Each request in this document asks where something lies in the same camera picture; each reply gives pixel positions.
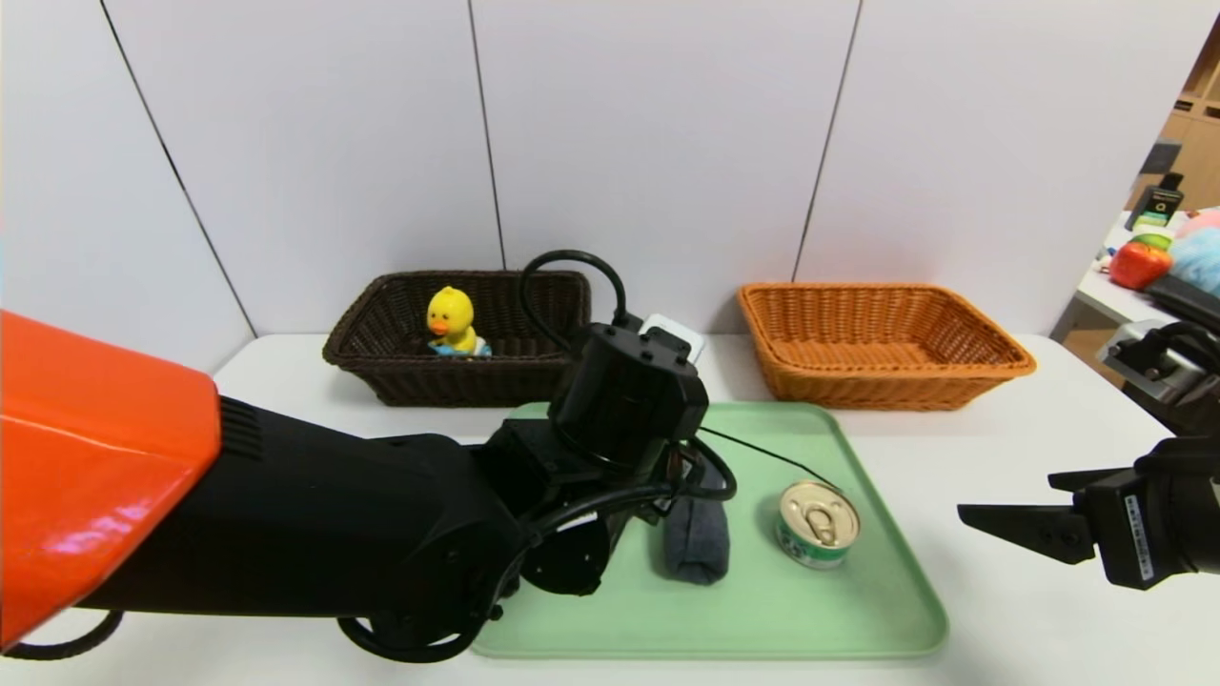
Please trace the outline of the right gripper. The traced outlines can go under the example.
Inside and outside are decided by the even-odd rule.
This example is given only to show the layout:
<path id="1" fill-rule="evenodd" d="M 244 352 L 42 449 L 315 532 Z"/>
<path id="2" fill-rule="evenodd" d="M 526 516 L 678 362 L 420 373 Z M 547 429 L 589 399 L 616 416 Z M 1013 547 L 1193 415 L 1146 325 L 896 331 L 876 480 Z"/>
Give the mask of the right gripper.
<path id="1" fill-rule="evenodd" d="M 1107 581 L 1125 590 L 1219 572 L 1218 438 L 1161 439 L 1131 466 L 1049 474 L 1048 485 L 1083 494 L 1089 522 L 1070 505 L 959 504 L 956 513 L 980 533 L 1068 565 L 1093 559 L 1097 547 Z"/>

